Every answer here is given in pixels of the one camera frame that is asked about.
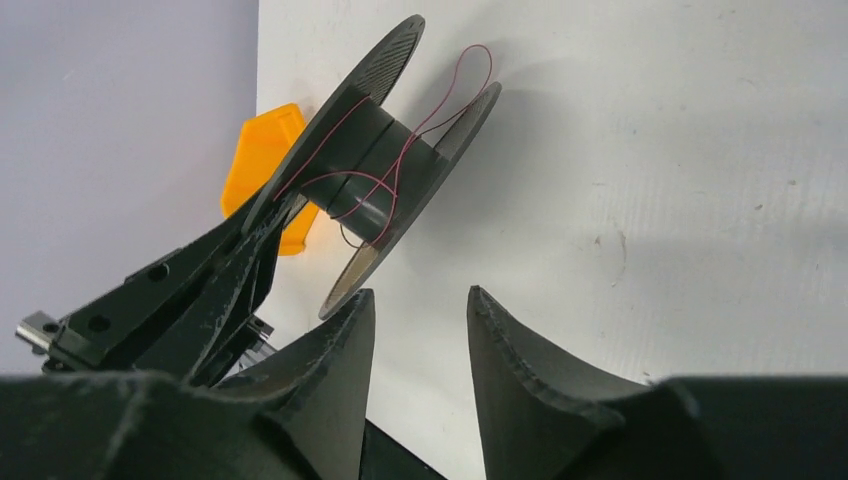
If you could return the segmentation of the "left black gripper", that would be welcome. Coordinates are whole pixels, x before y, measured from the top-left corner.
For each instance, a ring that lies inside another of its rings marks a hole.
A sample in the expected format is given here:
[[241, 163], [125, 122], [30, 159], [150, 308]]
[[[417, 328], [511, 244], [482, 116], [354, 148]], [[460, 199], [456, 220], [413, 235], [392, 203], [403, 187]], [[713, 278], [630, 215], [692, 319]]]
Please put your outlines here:
[[271, 288], [282, 230], [299, 212], [297, 198], [282, 198], [243, 226], [255, 201], [72, 313], [25, 317], [17, 337], [46, 356], [46, 373], [150, 370], [218, 384], [246, 351], [270, 350], [274, 329], [255, 312]]

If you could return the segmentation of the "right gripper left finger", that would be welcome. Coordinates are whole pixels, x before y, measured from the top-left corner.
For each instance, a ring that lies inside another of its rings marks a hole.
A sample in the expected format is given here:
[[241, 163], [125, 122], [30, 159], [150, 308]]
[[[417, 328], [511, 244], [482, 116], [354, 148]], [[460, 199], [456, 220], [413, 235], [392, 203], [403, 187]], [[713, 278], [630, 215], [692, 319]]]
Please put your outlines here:
[[222, 387], [159, 372], [1, 381], [5, 479], [355, 479], [375, 342], [375, 295]]

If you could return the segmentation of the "black perforated cable spool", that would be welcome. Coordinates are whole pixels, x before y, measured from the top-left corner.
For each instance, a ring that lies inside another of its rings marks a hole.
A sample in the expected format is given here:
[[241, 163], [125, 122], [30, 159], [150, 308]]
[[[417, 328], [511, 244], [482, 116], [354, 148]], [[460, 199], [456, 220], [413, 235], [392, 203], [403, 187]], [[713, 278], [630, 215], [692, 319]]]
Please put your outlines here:
[[485, 81], [429, 144], [423, 125], [404, 125], [383, 104], [425, 30], [414, 14], [394, 27], [354, 67], [257, 191], [246, 224], [289, 194], [323, 210], [361, 241], [323, 301], [334, 315], [375, 272], [422, 213], [493, 110], [502, 86]]

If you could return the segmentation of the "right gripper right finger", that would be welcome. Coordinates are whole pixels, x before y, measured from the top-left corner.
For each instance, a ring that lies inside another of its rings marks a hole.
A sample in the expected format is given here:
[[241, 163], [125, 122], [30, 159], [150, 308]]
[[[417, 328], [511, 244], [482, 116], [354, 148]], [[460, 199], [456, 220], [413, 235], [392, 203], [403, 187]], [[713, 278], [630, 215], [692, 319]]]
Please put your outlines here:
[[847, 379], [639, 384], [570, 354], [479, 286], [467, 329], [490, 479], [843, 479]]

